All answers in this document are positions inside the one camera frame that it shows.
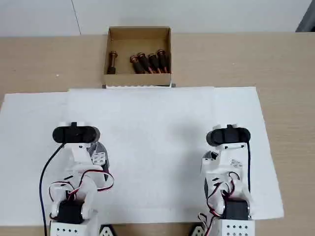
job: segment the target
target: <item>bolt head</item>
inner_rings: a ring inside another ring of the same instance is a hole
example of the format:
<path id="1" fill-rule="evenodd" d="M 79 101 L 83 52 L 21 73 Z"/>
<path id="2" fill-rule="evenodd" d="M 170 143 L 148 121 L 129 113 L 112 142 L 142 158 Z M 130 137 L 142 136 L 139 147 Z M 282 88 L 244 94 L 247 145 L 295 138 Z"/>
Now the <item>bolt head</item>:
<path id="1" fill-rule="evenodd" d="M 111 51 L 109 55 L 113 55 L 115 58 L 118 57 L 118 54 L 116 53 L 116 51 Z"/>
<path id="2" fill-rule="evenodd" d="M 137 57 L 135 55 L 132 55 L 130 57 L 130 63 L 134 63 L 134 62 L 137 62 L 137 61 L 138 61 L 138 59 L 137 59 Z"/>
<path id="3" fill-rule="evenodd" d="M 165 54 L 165 50 L 164 49 L 159 49 L 157 51 L 157 54 L 160 55 L 160 54 Z"/>
<path id="4" fill-rule="evenodd" d="M 145 57 L 146 55 L 145 55 L 143 52 L 140 52 L 140 53 L 137 54 L 137 56 L 138 56 L 139 58 L 141 58 L 141 57 Z"/>
<path id="5" fill-rule="evenodd" d="M 150 57 L 156 57 L 156 55 L 154 54 L 154 53 L 150 53 L 150 54 L 148 54 L 148 57 L 150 58 Z"/>

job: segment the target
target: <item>red wire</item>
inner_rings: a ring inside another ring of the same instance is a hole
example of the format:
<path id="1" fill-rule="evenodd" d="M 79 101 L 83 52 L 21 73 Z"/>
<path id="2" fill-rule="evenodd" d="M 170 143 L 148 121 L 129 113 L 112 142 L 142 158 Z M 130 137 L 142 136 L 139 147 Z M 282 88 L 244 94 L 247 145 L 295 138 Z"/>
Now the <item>red wire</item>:
<path id="1" fill-rule="evenodd" d="M 98 192 L 108 190 L 108 189 L 110 189 L 110 188 L 112 188 L 112 187 L 114 186 L 114 177 L 113 177 L 110 173 L 105 172 L 105 171 L 101 171 L 101 170 L 86 170 L 86 171 L 83 172 L 83 174 L 82 174 L 82 176 L 81 176 L 81 179 L 80 179 L 80 183 L 79 183 L 78 188 L 77 188 L 76 190 L 72 191 L 71 193 L 69 193 L 69 196 L 71 196 L 71 195 L 73 195 L 73 194 L 75 194 L 75 193 L 77 193 L 77 192 L 79 191 L 79 189 L 80 189 L 80 187 L 81 187 L 81 185 L 82 185 L 82 182 L 83 182 L 83 177 L 84 177 L 84 175 L 87 174 L 87 173 L 89 173 L 89 172 L 104 173 L 104 174 L 109 175 L 109 176 L 113 179 L 113 184 L 112 184 L 112 185 L 110 185 L 109 187 L 105 187 L 105 188 L 98 189 L 98 190 L 97 190 Z"/>
<path id="2" fill-rule="evenodd" d="M 212 216 L 211 220 L 210 220 L 210 224 L 209 224 L 209 227 L 205 233 L 205 236 L 208 236 L 209 233 L 210 233 L 210 230 L 211 230 L 211 226 L 212 226 L 212 222 L 213 222 L 213 219 L 215 218 L 216 216 Z"/>

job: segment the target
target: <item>white wall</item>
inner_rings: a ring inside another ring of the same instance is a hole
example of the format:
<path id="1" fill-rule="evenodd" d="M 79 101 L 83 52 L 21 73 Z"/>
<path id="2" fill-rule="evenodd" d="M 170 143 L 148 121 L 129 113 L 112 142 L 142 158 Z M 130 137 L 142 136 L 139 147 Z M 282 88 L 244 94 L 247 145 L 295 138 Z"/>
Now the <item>white wall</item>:
<path id="1" fill-rule="evenodd" d="M 73 0 L 82 34 L 109 26 L 173 32 L 295 31 L 312 0 Z M 0 36 L 78 35 L 71 0 L 0 0 Z"/>
<path id="2" fill-rule="evenodd" d="M 79 34 L 71 0 L 0 0 L 0 36 Z"/>

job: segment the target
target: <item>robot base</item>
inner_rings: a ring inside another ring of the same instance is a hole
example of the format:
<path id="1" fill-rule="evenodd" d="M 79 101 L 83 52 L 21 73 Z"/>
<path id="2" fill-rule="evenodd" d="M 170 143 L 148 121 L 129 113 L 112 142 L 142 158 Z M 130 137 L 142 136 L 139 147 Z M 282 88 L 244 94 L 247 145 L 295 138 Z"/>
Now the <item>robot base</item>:
<path id="1" fill-rule="evenodd" d="M 116 236 L 111 225 L 102 225 L 99 231 L 97 212 L 82 224 L 67 224 L 53 220 L 50 224 L 50 236 Z"/>
<path id="2" fill-rule="evenodd" d="M 201 226 L 196 226 L 190 236 L 204 236 Z M 209 236 L 255 236 L 253 220 L 214 220 Z"/>

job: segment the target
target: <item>black cable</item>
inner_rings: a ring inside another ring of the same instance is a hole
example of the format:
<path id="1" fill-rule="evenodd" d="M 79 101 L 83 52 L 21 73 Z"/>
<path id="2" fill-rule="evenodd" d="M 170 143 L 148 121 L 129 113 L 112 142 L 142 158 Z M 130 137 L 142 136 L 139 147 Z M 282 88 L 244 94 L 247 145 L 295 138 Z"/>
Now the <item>black cable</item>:
<path id="1" fill-rule="evenodd" d="M 44 203 L 43 203 L 43 196 L 41 194 L 41 186 L 42 186 L 43 177 L 44 177 L 44 173 L 45 173 L 45 170 L 46 170 L 47 166 L 49 165 L 51 160 L 54 158 L 54 156 L 56 156 L 56 154 L 60 151 L 60 149 L 64 147 L 64 145 L 65 145 L 65 143 L 61 144 L 59 146 L 59 148 L 57 148 L 57 150 L 54 152 L 54 154 L 52 154 L 52 156 L 48 159 L 48 161 L 46 162 L 46 164 L 44 166 L 44 169 L 43 169 L 43 171 L 41 172 L 41 175 L 40 175 L 40 180 L 39 180 L 39 199 L 40 199 L 40 205 L 41 205 L 41 212 L 43 214 L 45 236 L 47 236 L 47 225 L 46 225 L 46 217 L 45 217 L 45 208 L 44 208 Z"/>
<path id="2" fill-rule="evenodd" d="M 249 192 L 251 192 L 251 148 L 250 148 L 249 142 L 247 142 L 247 152 L 248 152 L 247 181 L 248 181 L 248 190 Z"/>

